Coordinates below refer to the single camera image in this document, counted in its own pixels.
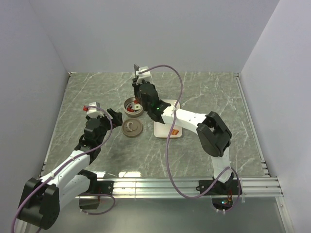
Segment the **round steel lunch box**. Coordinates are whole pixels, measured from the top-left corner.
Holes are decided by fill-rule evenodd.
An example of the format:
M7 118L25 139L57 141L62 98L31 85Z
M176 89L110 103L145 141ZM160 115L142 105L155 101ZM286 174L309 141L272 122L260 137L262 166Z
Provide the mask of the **round steel lunch box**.
M139 117L143 114L143 108L135 97L128 98L123 104L123 109L129 117Z

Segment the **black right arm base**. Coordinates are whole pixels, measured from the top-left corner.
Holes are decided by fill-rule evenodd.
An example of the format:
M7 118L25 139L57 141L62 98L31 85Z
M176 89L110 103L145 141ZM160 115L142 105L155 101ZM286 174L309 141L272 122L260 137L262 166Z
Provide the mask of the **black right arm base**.
M217 211L227 213L232 210L242 197L242 184L240 180L232 179L226 183L217 181L215 185L205 193L211 196L213 207Z

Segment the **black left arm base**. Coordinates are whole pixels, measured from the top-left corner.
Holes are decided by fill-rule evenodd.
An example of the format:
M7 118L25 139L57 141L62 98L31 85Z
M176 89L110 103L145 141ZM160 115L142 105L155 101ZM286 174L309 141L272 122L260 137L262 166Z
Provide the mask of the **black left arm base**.
M88 170L81 170L78 175L83 175L90 180L90 187L86 191L87 194L108 194L113 193L113 181L98 180L97 174ZM96 199L81 199L79 200L79 207L82 210L97 210L100 205L100 197Z

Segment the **aluminium front frame rail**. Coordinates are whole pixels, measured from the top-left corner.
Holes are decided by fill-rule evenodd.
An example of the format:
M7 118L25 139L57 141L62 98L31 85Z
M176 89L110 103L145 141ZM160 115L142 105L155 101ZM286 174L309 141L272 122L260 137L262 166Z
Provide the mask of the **aluminium front frame rail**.
M214 185L211 180L200 178L177 178L175 185L171 184L168 178L115 178L103 179L113 181L113 193L115 198L179 198L180 193L187 196L198 196L205 194ZM242 197L281 197L283 195L277 178L242 178L237 179L242 184ZM90 187L90 180L78 175L68 182L59 184L59 198L61 201L72 200L80 194L87 194Z

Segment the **glazed red meat strip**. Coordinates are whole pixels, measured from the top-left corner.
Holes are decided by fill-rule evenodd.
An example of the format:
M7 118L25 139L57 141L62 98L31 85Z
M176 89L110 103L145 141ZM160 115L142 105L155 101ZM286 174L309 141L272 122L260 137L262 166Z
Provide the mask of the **glazed red meat strip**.
M173 131L171 132L171 135L177 135L179 133L179 130L173 129Z

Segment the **brown round lunch box lid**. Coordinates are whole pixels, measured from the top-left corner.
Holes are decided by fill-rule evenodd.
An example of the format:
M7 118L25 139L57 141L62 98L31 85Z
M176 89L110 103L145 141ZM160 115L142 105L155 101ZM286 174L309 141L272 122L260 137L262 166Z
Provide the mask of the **brown round lunch box lid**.
M123 122L121 129L125 136L134 138L142 133L143 124L139 119L129 118Z

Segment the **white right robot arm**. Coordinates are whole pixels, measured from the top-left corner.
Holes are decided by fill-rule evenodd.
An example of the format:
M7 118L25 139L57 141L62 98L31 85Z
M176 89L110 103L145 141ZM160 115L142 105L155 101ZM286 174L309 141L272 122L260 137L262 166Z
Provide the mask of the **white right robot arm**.
M155 86L145 80L137 83L134 78L132 86L136 100L154 122L174 124L198 135L203 150L211 156L213 178L220 176L214 182L215 190L220 194L230 190L233 172L225 168L230 167L229 147L232 133L221 117L213 111L200 114L177 108L161 100Z

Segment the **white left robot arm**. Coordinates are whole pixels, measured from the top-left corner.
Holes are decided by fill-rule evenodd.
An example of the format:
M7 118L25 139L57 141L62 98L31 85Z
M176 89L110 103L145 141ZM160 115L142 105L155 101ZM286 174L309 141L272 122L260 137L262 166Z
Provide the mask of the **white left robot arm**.
M86 126L77 146L53 171L25 183L15 219L47 230L77 196L112 196L101 187L97 175L85 168L97 158L113 129L123 124L122 113L98 106L85 106L84 111Z

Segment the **steel serving tongs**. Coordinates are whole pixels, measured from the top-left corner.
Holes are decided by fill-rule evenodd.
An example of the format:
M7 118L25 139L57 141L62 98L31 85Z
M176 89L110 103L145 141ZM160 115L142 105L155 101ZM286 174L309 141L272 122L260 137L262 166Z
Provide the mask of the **steel serving tongs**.
M139 71L139 66L137 64L134 64L134 78L132 79L132 87L134 89L134 95L135 98L138 98L138 91L139 91L139 85L137 84L138 75L136 72Z

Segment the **white rectangular plate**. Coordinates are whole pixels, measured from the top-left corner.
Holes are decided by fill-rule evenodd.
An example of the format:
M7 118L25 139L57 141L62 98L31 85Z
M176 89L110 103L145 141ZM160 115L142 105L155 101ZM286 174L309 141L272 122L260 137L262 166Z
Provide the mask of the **white rectangular plate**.
M169 103L171 105L171 107L174 107L176 101L177 100L163 100L163 102ZM178 103L176 108L177 109L180 108L180 103ZM161 112L163 112L163 111L161 111L162 109L163 109L163 106L161 105L161 106L156 107L153 110L153 112L157 117L160 117ZM174 114L173 114L173 112L171 112L171 121L170 122L173 122L173 118L174 118ZM169 131L171 129L171 126L172 126L171 124L166 124L166 123L162 124L159 121L154 121L154 136L156 138L167 138ZM179 133L177 135L171 135L171 138L179 138L182 136L182 127L177 125L177 121L176 121L173 129L179 130Z

